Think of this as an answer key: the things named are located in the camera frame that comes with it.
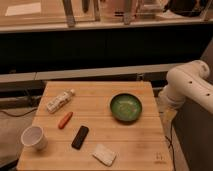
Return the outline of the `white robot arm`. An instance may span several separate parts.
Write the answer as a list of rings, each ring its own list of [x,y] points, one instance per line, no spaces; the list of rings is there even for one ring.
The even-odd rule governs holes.
[[[171,108],[183,106],[186,98],[213,114],[213,85],[206,81],[210,68],[202,60],[178,65],[167,72],[167,85],[159,93],[163,103]]]

